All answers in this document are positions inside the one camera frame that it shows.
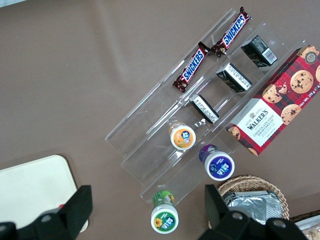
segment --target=wicker basket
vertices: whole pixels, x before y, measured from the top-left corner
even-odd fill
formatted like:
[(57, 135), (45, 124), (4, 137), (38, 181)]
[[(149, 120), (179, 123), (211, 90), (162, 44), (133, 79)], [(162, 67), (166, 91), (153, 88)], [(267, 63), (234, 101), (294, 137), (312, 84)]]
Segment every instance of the wicker basket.
[(222, 184), (218, 191), (221, 196), (228, 192), (251, 192), (251, 191), (274, 191), (280, 199), (282, 205), (282, 218), (289, 220), (289, 209), (287, 200), (280, 190), (271, 183), (255, 176), (240, 176), (232, 178), (226, 183)]

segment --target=snickers logo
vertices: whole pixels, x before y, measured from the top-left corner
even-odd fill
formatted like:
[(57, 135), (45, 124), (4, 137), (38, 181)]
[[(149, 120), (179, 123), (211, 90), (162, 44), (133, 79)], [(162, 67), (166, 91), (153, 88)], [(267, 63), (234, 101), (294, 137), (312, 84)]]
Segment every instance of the snickers logo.
[(182, 76), (185, 79), (187, 84), (190, 82), (191, 78), (196, 73), (198, 67), (200, 66), (200, 64), (204, 59), (205, 59), (204, 53), (200, 48), (198, 48), (195, 55), (192, 57), (191, 61), (189, 62), (188, 66), (185, 68), (185, 70), (182, 73)]
[(226, 32), (225, 36), (223, 37), (223, 42), (225, 44), (225, 47), (228, 48), (231, 42), (235, 39), (237, 34), (240, 32), (240, 30), (244, 27), (246, 20), (241, 13), (238, 18), (234, 21), (232, 26), (230, 27), (229, 31)]

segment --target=snickers bar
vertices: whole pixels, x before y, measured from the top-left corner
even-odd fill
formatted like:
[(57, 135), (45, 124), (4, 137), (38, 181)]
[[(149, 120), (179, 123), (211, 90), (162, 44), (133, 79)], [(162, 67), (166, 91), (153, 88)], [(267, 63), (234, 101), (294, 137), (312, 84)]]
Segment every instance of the snickers bar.
[(203, 63), (205, 57), (210, 52), (210, 48), (204, 45), (202, 42), (199, 42), (198, 46), (199, 48), (192, 56), (188, 65), (173, 83), (173, 86), (178, 88), (183, 93), (186, 91), (186, 87), (199, 69), (200, 65)]
[(231, 43), (235, 40), (236, 36), (240, 33), (250, 19), (252, 19), (251, 16), (245, 12), (244, 7), (242, 6), (236, 20), (234, 20), (221, 40), (212, 46), (211, 51), (214, 52), (219, 58), (221, 55), (226, 55), (226, 51), (230, 48)]

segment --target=sunflower label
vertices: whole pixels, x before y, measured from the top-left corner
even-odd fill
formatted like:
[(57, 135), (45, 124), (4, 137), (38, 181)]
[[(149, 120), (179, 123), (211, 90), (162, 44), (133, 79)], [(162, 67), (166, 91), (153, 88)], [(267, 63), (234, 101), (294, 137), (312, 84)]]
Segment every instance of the sunflower label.
[(167, 190), (159, 191), (154, 195), (151, 225), (156, 232), (169, 234), (177, 228), (179, 219), (174, 202), (173, 194)]

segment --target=yogurt cup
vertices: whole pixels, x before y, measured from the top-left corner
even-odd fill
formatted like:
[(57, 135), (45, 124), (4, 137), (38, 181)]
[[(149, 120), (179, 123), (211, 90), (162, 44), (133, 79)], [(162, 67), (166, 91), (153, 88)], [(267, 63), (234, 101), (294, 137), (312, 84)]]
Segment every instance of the yogurt cup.
[(215, 145), (204, 146), (199, 152), (199, 159), (213, 180), (227, 180), (235, 171), (234, 160)]
[(169, 128), (172, 145), (178, 150), (188, 150), (196, 143), (195, 131), (182, 121), (175, 121)]
[(151, 226), (159, 234), (172, 233), (178, 226), (178, 212), (174, 205), (175, 198), (167, 190), (157, 192), (153, 197)]

